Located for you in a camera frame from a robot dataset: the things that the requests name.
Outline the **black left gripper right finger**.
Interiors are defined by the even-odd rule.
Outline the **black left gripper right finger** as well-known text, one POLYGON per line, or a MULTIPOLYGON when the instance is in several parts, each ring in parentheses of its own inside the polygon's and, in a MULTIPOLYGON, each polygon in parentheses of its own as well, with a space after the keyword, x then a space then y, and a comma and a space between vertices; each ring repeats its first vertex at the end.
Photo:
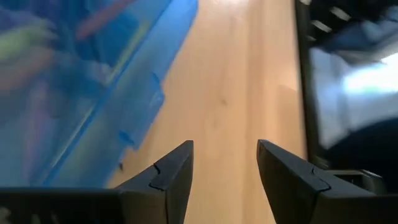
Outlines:
POLYGON ((367 170, 323 170, 267 140, 257 164, 276 224, 398 224, 398 195, 367 170))

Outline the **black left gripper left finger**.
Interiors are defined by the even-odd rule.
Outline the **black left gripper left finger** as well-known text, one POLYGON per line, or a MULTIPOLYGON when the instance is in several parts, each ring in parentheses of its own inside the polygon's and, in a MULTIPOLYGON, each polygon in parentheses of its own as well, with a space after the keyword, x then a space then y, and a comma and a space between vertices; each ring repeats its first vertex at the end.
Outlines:
POLYGON ((181 143, 114 189, 0 188, 0 224, 183 224, 193 146, 181 143))

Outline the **blue plastic pencil box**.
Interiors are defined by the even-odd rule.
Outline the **blue plastic pencil box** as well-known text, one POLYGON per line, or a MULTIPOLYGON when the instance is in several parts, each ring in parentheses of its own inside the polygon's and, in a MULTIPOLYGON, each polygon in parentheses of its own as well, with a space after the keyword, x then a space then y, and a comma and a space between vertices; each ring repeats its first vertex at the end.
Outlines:
POLYGON ((0 187, 105 187, 198 0, 0 0, 0 187))

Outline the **black table frame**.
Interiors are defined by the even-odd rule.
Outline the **black table frame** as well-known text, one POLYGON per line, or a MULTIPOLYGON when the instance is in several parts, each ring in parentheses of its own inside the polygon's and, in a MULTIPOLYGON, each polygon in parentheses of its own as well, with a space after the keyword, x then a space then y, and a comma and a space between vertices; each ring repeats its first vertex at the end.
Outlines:
POLYGON ((307 39, 309 25, 308 7, 301 0, 294 0, 297 47, 300 69, 300 85, 302 91, 303 121, 305 125, 305 141, 307 159, 318 167, 322 166, 318 138, 317 113, 315 95, 312 86, 312 64, 310 62, 310 42, 307 39))

